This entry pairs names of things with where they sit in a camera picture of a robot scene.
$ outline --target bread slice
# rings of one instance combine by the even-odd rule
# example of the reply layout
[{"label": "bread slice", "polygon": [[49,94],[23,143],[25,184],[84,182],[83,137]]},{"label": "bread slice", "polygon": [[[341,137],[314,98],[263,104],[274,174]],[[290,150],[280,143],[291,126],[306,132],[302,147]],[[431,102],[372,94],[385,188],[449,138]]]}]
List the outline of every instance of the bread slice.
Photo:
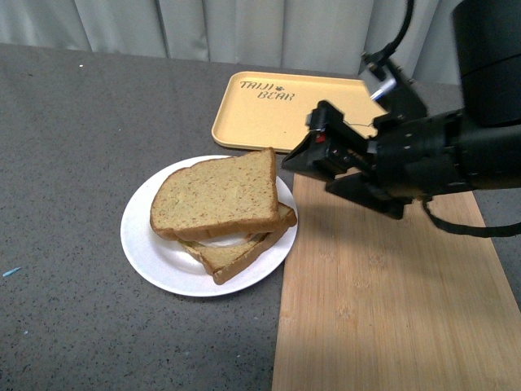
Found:
[{"label": "bread slice", "polygon": [[277,228],[273,148],[201,161],[174,172],[151,206],[152,230],[168,240],[203,240]]},{"label": "bread slice", "polygon": [[256,234],[248,242],[230,247],[206,247],[197,242],[179,241],[195,259],[203,263],[213,281],[221,285],[250,266],[264,251],[282,238],[290,226],[296,224],[295,211],[279,203],[278,228],[274,232]]}]

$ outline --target white plate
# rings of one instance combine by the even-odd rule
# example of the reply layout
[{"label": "white plate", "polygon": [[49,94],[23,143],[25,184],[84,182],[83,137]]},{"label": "white plate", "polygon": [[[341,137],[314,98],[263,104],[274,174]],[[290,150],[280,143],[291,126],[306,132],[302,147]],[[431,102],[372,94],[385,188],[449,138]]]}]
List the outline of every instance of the white plate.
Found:
[{"label": "white plate", "polygon": [[[130,199],[121,219],[121,244],[134,269],[147,281],[166,291],[193,297],[225,295],[245,289],[274,271],[286,258],[295,241],[297,225],[290,227],[270,249],[263,252],[245,271],[222,285],[213,282],[203,265],[186,253],[177,242],[157,236],[150,227],[150,207],[164,180],[174,171],[208,159],[228,156],[199,156],[162,169],[139,187]],[[290,190],[277,177],[278,200],[296,203]]]}]

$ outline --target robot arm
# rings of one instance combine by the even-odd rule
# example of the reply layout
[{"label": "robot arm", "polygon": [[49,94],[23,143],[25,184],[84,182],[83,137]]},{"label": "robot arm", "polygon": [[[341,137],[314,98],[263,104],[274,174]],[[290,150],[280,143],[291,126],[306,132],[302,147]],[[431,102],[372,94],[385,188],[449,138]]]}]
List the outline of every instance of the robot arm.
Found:
[{"label": "robot arm", "polygon": [[[309,133],[282,167],[322,180],[326,191],[395,219],[402,218],[405,205],[421,199],[431,220],[446,231],[517,235],[521,223],[476,228],[442,222],[427,202],[461,191],[521,187],[521,29],[515,20],[521,2],[465,0],[455,9],[465,108],[439,116],[428,116],[409,79],[389,59],[405,35],[412,7],[409,0],[395,41],[364,55],[362,76],[370,77],[371,98],[387,111],[373,121],[377,134],[363,138],[344,122],[343,113],[321,101],[308,116]],[[336,178],[351,168],[357,173]]]}]

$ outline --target white curtain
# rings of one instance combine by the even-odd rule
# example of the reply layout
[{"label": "white curtain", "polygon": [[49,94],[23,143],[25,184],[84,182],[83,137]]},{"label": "white curtain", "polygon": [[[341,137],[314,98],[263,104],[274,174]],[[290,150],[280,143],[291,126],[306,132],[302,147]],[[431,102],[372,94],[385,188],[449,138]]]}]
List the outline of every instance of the white curtain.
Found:
[{"label": "white curtain", "polygon": [[[393,59],[459,83],[452,9],[417,0]],[[0,42],[357,74],[400,29],[405,0],[0,0]]]}]

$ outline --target wooden cutting board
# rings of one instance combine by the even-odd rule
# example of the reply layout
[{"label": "wooden cutting board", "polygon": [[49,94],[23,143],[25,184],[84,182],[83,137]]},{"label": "wooden cutting board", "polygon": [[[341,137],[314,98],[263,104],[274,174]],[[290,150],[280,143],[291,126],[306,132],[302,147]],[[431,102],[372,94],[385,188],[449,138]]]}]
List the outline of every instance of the wooden cutting board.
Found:
[{"label": "wooden cutting board", "polygon": [[[273,390],[520,390],[521,314],[490,239],[394,221],[296,175]],[[434,214],[482,226],[471,193]]]}]

